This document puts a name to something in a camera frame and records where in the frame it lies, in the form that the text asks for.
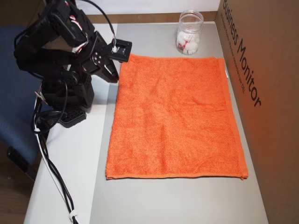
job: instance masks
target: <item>wire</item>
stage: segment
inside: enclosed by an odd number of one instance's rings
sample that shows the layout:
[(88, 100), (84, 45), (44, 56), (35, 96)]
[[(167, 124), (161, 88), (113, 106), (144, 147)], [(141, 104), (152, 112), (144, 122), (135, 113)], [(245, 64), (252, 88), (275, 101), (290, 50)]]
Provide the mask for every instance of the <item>wire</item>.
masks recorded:
[(34, 74), (33, 72), (28, 72), (29, 74), (31, 74), (32, 76), (34, 76), (35, 78), (39, 78), (39, 79), (43, 79), (43, 77), (42, 76), (39, 76), (39, 75), (37, 75), (37, 74)]
[(62, 118), (64, 112), (65, 112), (65, 108), (66, 108), (66, 103), (67, 103), (67, 92), (68, 92), (68, 89), (67, 89), (67, 84), (66, 82), (64, 81), (64, 85), (65, 85), (65, 98), (64, 98), (64, 105), (62, 107), (62, 110), (61, 110), (61, 114), (59, 116), (59, 118), (47, 129), (45, 130), (42, 130), (42, 131), (36, 131), (36, 129), (34, 128), (33, 124), (35, 124), (35, 117), (36, 117), (36, 111), (33, 113), (33, 116), (32, 116), (32, 120), (31, 120), (31, 128), (32, 128), (32, 131), (34, 134), (44, 134), (46, 132), (48, 132), (52, 127), (54, 127), (55, 124), (58, 123), (58, 121), (60, 121), (60, 119)]
[(35, 21), (34, 23), (32, 23), (28, 28), (24, 29), (22, 32), (20, 32), (17, 36), (15, 36), (15, 38), (14, 38), (14, 49), (17, 46), (17, 40), (19, 39), (19, 37), (21, 37), (24, 33), (30, 31), (31, 28), (33, 28), (37, 24), (37, 22), (38, 22), (38, 20)]
[[(40, 104), (41, 100), (36, 97), (36, 101), (35, 101), (35, 106), (34, 106), (34, 111), (35, 113), (40, 111), (40, 107), (38, 106)], [(36, 124), (34, 123), (34, 128), (35, 130), (39, 130), (37, 127), (36, 127)], [(71, 195), (58, 171), (58, 169), (56, 168), (56, 166), (53, 164), (53, 162), (49, 159), (49, 153), (48, 153), (48, 149), (47, 149), (47, 146), (46, 146), (46, 141), (45, 139), (43, 138), (43, 136), (39, 133), (35, 133), (35, 136), (37, 138), (37, 143), (38, 143), (38, 146), (39, 146), (39, 149), (41, 151), (41, 154), (42, 154), (42, 158), (43, 158), (43, 161), (47, 167), (47, 170), (48, 172), (50, 173), (51, 175), (51, 178), (53, 179), (55, 185), (56, 185), (56, 188), (58, 189), (62, 199), (64, 200), (66, 206), (67, 206), (67, 209), (69, 211), (69, 213), (71, 213), (73, 210), (74, 210), (74, 203), (73, 203), (73, 200), (71, 198)], [(73, 216), (72, 217), (72, 220), (73, 220), (73, 223), (74, 224), (79, 224), (78, 220), (77, 220), (77, 216)]]
[(113, 44), (114, 44), (114, 47), (116, 45), (116, 35), (115, 35), (115, 32), (114, 32), (114, 29), (113, 29), (113, 26), (111, 24), (111, 21), (109, 20), (108, 16), (106, 15), (106, 13), (97, 5), (95, 4), (93, 1), (90, 1), (90, 0), (80, 0), (80, 1), (85, 1), (89, 4), (92, 4), (93, 6), (95, 6), (98, 10), (100, 10), (100, 12), (103, 14), (103, 16), (105, 17), (105, 19), (107, 20), (107, 22), (109, 23), (109, 26), (110, 26), (110, 29), (113, 33)]

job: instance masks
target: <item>black cable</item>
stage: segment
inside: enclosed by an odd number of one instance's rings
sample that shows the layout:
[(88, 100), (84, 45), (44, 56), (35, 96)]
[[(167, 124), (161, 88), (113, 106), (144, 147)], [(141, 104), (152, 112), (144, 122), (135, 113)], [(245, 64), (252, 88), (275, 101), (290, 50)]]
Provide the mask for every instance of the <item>black cable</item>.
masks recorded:
[(73, 200), (72, 200), (72, 197), (58, 171), (58, 169), (56, 168), (56, 166), (53, 164), (53, 162), (50, 160), (49, 158), (49, 154), (48, 154), (48, 149), (47, 149), (47, 146), (46, 146), (46, 142), (45, 142), (45, 139), (43, 138), (43, 136), (41, 136), (40, 134), (38, 135), (39, 139), (40, 139), (40, 142), (43, 143), (43, 146), (41, 145), (42, 147), (42, 153), (43, 155), (45, 156), (46, 158), (46, 161), (49, 165), (49, 168), (51, 170), (51, 172), (54, 174), (54, 176), (57, 178), (60, 186), (61, 186), (61, 189), (62, 189), (62, 192), (63, 192), (63, 195), (64, 195), (64, 199), (65, 199), (65, 203), (66, 203), (66, 206), (67, 206), (67, 209), (69, 211), (69, 213), (74, 210), (74, 203), (73, 203)]
[(33, 113), (33, 116), (32, 116), (32, 120), (31, 120), (31, 129), (32, 129), (32, 131), (33, 131), (33, 133), (34, 134), (45, 134), (45, 133), (47, 133), (52, 127), (54, 127), (54, 125), (55, 124), (57, 124), (58, 123), (58, 121), (60, 121), (60, 119), (62, 118), (62, 116), (63, 116), (63, 114), (64, 114), (64, 112), (65, 112), (65, 108), (66, 108), (66, 103), (67, 103), (67, 92), (68, 92), (68, 89), (67, 89), (67, 84), (66, 84), (66, 82), (65, 81), (63, 81), (64, 82), (64, 84), (65, 84), (65, 98), (64, 98), (64, 105), (63, 105), (63, 107), (62, 107), (62, 110), (61, 110), (61, 114), (60, 114), (60, 116), (59, 116), (59, 118), (52, 124), (52, 125), (50, 125), (50, 127), (48, 127), (47, 129), (45, 129), (45, 130), (41, 130), (41, 131), (36, 131), (35, 130), (35, 128), (34, 128), (34, 122), (35, 122), (35, 116), (36, 116), (36, 110), (34, 111), (34, 113)]
[(34, 23), (32, 23), (28, 28), (24, 29), (22, 32), (20, 32), (17, 36), (15, 36), (15, 38), (14, 38), (14, 49), (17, 46), (17, 40), (19, 39), (19, 37), (21, 37), (26, 32), (30, 31), (31, 28), (33, 28), (33, 26), (35, 26), (37, 24), (37, 22), (38, 22), (38, 20), (35, 21)]
[(87, 2), (87, 3), (89, 3), (89, 4), (92, 4), (92, 5), (95, 6), (98, 10), (100, 10), (100, 12), (103, 14), (103, 16), (106, 18), (107, 22), (109, 23), (109, 26), (110, 26), (110, 28), (111, 28), (111, 31), (112, 31), (113, 35), (115, 36), (113, 26), (112, 26), (112, 24), (111, 24), (111, 22), (110, 22), (108, 16), (106, 15), (106, 13), (105, 13), (105, 12), (104, 12), (104, 11), (97, 5), (97, 4), (95, 4), (93, 1), (90, 1), (90, 0), (81, 0), (81, 1), (85, 1), (85, 2)]
[(35, 78), (39, 78), (39, 79), (43, 79), (43, 77), (42, 76), (39, 76), (39, 75), (37, 75), (37, 74), (34, 74), (33, 72), (28, 72), (30, 75), (32, 75), (32, 76), (34, 76)]

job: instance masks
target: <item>office chair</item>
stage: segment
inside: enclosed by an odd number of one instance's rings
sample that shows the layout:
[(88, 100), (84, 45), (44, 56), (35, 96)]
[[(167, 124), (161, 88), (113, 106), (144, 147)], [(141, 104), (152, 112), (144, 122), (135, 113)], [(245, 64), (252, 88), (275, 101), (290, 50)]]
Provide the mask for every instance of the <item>office chair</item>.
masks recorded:
[(41, 81), (19, 70), (14, 57), (14, 37), (24, 28), (0, 28), (0, 141), (9, 146), (8, 157), (35, 180), (32, 164), (39, 147), (31, 132), (35, 93)]

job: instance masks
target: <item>gray panel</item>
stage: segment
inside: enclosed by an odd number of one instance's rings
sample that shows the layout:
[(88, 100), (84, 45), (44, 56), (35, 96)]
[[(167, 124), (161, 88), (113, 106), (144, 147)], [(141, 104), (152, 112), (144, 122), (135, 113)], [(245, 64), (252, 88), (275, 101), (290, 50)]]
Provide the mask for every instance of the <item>gray panel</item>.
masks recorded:
[[(176, 50), (176, 24), (120, 24), (117, 37), (133, 42), (132, 53), (184, 57)], [(215, 24), (204, 24), (200, 48), (193, 57), (223, 57)], [(233, 109), (249, 178), (202, 177), (106, 180), (105, 167), (114, 118), (117, 86), (110, 85), (91, 224), (266, 224), (262, 198), (229, 83)]]

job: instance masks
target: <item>white table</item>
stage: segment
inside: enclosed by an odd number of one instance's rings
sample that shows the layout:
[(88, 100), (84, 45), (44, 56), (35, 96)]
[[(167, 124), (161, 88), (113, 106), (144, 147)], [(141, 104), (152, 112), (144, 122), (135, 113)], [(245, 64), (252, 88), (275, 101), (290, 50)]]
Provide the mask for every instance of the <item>white table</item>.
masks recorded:
[[(110, 41), (108, 25), (97, 29)], [(132, 53), (183, 56), (175, 48), (176, 24), (119, 24), (117, 37), (133, 42)], [(216, 26), (204, 24), (200, 48), (192, 57), (223, 57)], [(93, 77), (95, 99), (87, 119), (70, 129), (56, 125), (47, 146), (79, 213), (80, 224), (248, 223), (267, 224), (256, 175), (235, 97), (229, 90), (249, 178), (139, 180), (105, 179), (105, 165), (117, 85)], [(25, 223), (70, 223), (67, 208), (42, 162)]]

